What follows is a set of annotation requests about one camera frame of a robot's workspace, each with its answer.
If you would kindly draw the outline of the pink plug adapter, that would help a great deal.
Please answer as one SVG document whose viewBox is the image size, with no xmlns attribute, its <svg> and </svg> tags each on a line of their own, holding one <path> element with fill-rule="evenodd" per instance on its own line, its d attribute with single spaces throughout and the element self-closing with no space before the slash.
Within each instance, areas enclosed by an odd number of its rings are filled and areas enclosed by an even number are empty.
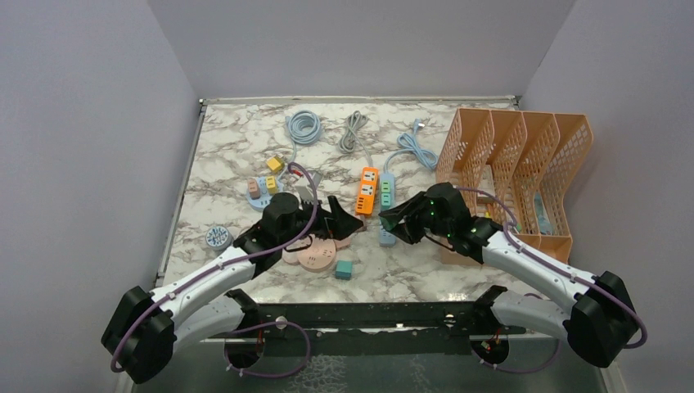
<svg viewBox="0 0 694 393">
<path fill-rule="evenodd" d="M 247 181 L 247 192 L 251 200 L 257 200 L 262 196 L 262 190 L 259 187 L 259 183 L 255 178 L 250 178 Z"/>
</svg>

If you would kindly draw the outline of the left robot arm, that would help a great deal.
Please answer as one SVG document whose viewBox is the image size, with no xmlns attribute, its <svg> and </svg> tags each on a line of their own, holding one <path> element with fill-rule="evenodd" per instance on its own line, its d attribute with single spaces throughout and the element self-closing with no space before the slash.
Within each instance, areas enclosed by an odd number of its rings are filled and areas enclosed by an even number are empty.
<svg viewBox="0 0 694 393">
<path fill-rule="evenodd" d="M 258 317 L 252 309 L 234 302 L 217 304 L 215 299 L 273 267 L 287 247 L 305 237 L 342 241 L 363 226 L 335 196 L 327 201 L 324 210 L 320 202 L 280 192 L 272 196 L 261 219 L 216 260 L 167 286 L 126 291 L 101 337 L 112 372 L 127 373 L 135 383 L 147 382 L 193 338 L 225 331 L 251 334 Z"/>
</svg>

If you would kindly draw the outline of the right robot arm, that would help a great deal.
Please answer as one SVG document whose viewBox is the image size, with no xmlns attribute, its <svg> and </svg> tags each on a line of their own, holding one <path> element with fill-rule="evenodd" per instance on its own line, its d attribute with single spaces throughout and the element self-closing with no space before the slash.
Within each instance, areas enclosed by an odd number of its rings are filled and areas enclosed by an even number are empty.
<svg viewBox="0 0 694 393">
<path fill-rule="evenodd" d="M 488 291 L 472 311 L 479 331 L 514 326 L 541 332 L 599 368 L 608 367 L 622 350 L 646 343 L 645 324 L 619 276 L 576 269 L 528 246 L 511 233 L 509 223 L 473 215 L 462 191 L 437 183 L 379 217 L 387 232 L 407 244 L 443 238 L 441 245 L 449 251 L 509 273 L 545 296 Z"/>
</svg>

